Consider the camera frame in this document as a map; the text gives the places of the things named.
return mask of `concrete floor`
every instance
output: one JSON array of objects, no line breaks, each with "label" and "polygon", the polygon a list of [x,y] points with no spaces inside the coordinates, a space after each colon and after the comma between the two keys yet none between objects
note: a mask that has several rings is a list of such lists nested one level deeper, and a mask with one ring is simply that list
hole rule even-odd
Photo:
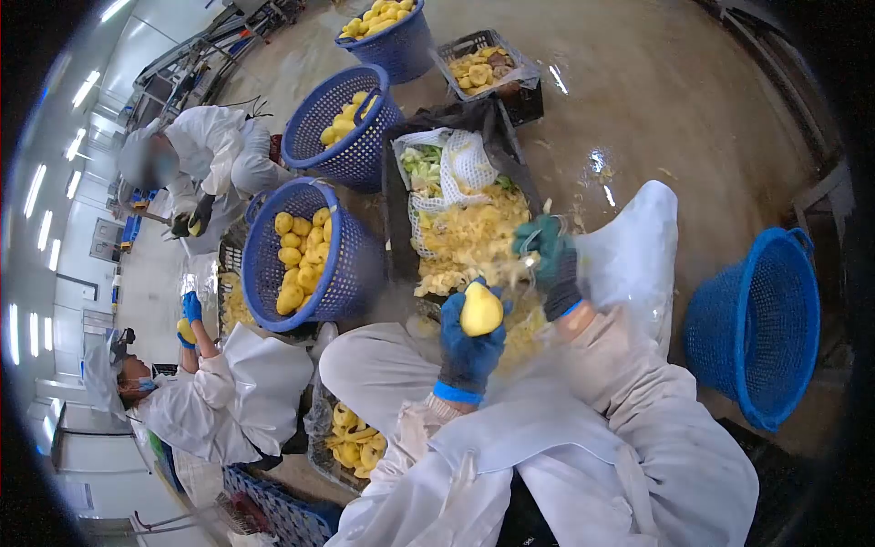
[{"label": "concrete floor", "polygon": [[[282,132],[318,83],[356,64],[333,37],[367,4],[309,2],[296,25],[247,55],[217,103],[261,95],[264,111],[274,114],[263,119]],[[554,212],[577,218],[577,231],[604,226],[649,179],[677,194],[670,360],[683,364],[678,333],[693,290],[742,258],[763,228],[779,223],[791,196],[813,182],[812,158],[776,89],[692,0],[432,0],[425,13],[437,44],[493,28],[538,63],[545,115],[518,137],[542,196],[553,199]],[[392,95],[408,116],[450,100],[436,68]],[[785,448],[815,451],[823,441],[818,431],[829,427],[809,419],[831,422],[822,395],[807,396],[803,406],[812,410],[776,437]],[[716,393],[705,390],[702,399],[717,417],[737,414]],[[277,474],[295,486],[306,471],[299,459],[287,464]]]}]

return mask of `fluorescent light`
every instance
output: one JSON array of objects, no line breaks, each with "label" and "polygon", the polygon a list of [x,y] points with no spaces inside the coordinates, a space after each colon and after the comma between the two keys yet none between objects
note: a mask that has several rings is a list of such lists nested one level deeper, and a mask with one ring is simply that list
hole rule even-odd
[{"label": "fluorescent light", "polygon": [[12,362],[18,365],[18,306],[9,306],[9,353],[12,354]]},{"label": "fluorescent light", "polygon": [[91,87],[100,77],[101,73],[97,72],[96,70],[91,71],[91,74],[88,75],[88,79],[82,82],[79,91],[76,92],[76,96],[73,98],[73,108],[76,108],[82,104],[82,101],[85,100],[88,92],[91,91]]},{"label": "fluorescent light", "polygon": [[43,184],[43,177],[46,175],[46,165],[41,164],[37,167],[37,172],[33,174],[31,181],[31,189],[27,191],[27,200],[24,201],[24,217],[31,218],[33,213],[33,205],[37,202],[37,194],[39,187]]},{"label": "fluorescent light", "polygon": [[43,319],[43,324],[45,326],[43,329],[43,344],[45,349],[52,351],[52,318],[47,317]]},{"label": "fluorescent light", "polygon": [[103,15],[101,15],[101,23],[106,23],[109,18],[114,16],[116,12],[123,8],[129,1],[130,0],[115,0],[115,2],[103,12]]},{"label": "fluorescent light", "polygon": [[76,131],[76,138],[70,144],[70,148],[66,149],[66,160],[73,161],[76,153],[79,152],[79,145],[82,144],[82,138],[85,136],[85,130]]},{"label": "fluorescent light", "polygon": [[60,255],[60,239],[52,242],[52,256],[49,258],[49,270],[56,271],[58,269],[58,255]]},{"label": "fluorescent light", "polygon": [[31,313],[31,355],[39,357],[39,316]]},{"label": "fluorescent light", "polygon": [[46,211],[43,215],[43,223],[39,225],[39,240],[37,248],[46,250],[46,243],[49,241],[49,227],[52,226],[52,211]]},{"label": "fluorescent light", "polygon": [[82,178],[82,171],[73,173],[73,178],[70,179],[70,186],[66,188],[66,196],[70,199],[76,194],[76,188],[79,186],[79,179]]}]

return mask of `blue basket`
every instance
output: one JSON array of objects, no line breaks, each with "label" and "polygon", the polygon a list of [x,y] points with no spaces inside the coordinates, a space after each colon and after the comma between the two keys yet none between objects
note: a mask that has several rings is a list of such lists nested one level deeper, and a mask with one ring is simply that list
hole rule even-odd
[{"label": "blue basket", "polygon": [[760,429],[777,431],[814,372],[820,299],[813,250],[801,228],[769,228],[745,260],[699,286],[687,309],[690,372],[737,401]]},{"label": "blue basket", "polygon": [[424,6],[425,0],[416,0],[410,15],[373,36],[361,40],[336,38],[334,42],[355,55],[359,62],[384,68],[393,86],[415,80],[435,64],[429,54],[434,42],[425,21]]},{"label": "blue basket", "polygon": [[[267,196],[264,204],[261,199]],[[285,211],[311,219],[322,207],[331,210],[331,251],[310,300],[294,315],[277,313],[277,295],[285,265],[280,262],[274,217]],[[273,193],[262,191],[246,211],[249,235],[243,247],[242,288],[246,306],[262,327],[284,333],[305,321],[337,321],[361,315],[380,293],[383,245],[340,206],[334,190],[313,177],[294,179]]]},{"label": "blue basket", "polygon": [[[319,136],[340,113],[340,107],[352,102],[359,91],[368,92],[362,107],[377,96],[374,106],[363,118],[361,108],[356,111],[355,129],[326,150]],[[280,151],[289,167],[315,169],[358,192],[379,192],[382,134],[403,119],[389,94],[386,71],[376,65],[358,65],[341,70],[313,89],[285,126]]]}]

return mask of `worker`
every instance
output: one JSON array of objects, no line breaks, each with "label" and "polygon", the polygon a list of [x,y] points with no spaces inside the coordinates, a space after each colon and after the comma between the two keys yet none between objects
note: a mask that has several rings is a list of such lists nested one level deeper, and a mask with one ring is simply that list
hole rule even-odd
[{"label": "worker", "polygon": [[750,460],[624,308],[593,309],[556,218],[519,227],[514,250],[536,230],[536,286],[561,343],[520,379],[487,381],[505,329],[465,335],[461,293],[441,309],[440,364],[397,324],[323,353],[323,384],[389,439],[328,545],[744,544]]},{"label": "worker", "polygon": [[266,470],[282,461],[281,453],[305,451],[297,413],[313,372],[306,350],[238,323],[220,352],[194,291],[184,296],[183,310],[197,342],[177,334],[183,350],[176,375],[153,377],[151,367],[128,354],[135,339],[129,329],[109,347],[87,352],[83,377],[94,406],[122,420],[128,412],[174,449],[223,466]]},{"label": "worker", "polygon": [[[270,133],[248,118],[244,110],[193,107],[164,128],[156,118],[128,135],[118,162],[122,176],[141,190],[167,188],[177,238],[203,236],[214,211],[226,213],[240,198],[291,180],[292,174],[268,157]],[[200,200],[192,178],[203,179]],[[218,199],[223,196],[227,201]],[[221,235],[235,216],[222,215],[223,225],[210,233]]]}]

